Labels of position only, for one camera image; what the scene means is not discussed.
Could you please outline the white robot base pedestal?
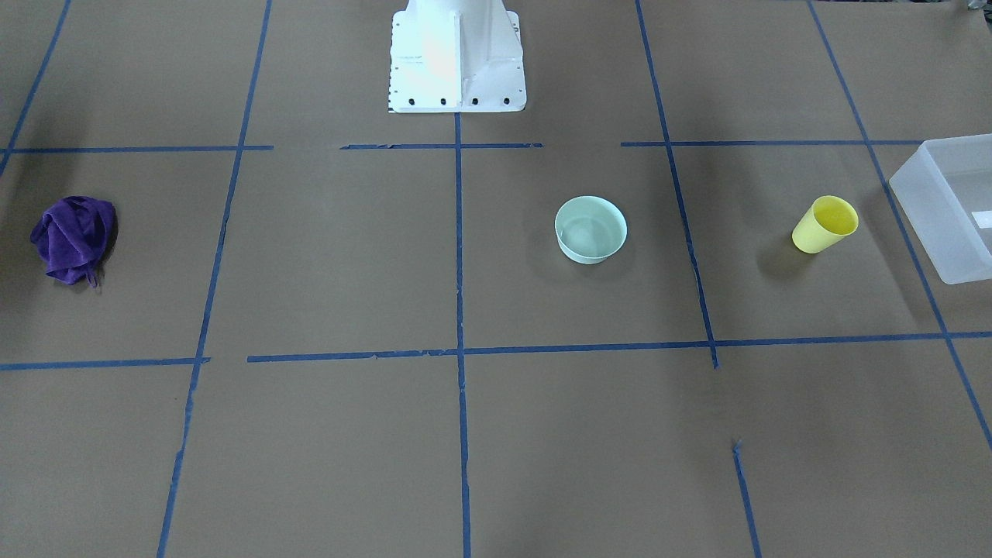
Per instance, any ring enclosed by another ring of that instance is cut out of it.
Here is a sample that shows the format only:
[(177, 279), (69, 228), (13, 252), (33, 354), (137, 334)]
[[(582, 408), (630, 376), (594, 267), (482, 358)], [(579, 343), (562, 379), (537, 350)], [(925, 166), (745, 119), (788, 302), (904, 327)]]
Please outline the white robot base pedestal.
[(520, 19), (504, 2), (408, 1), (391, 32), (390, 112), (525, 110)]

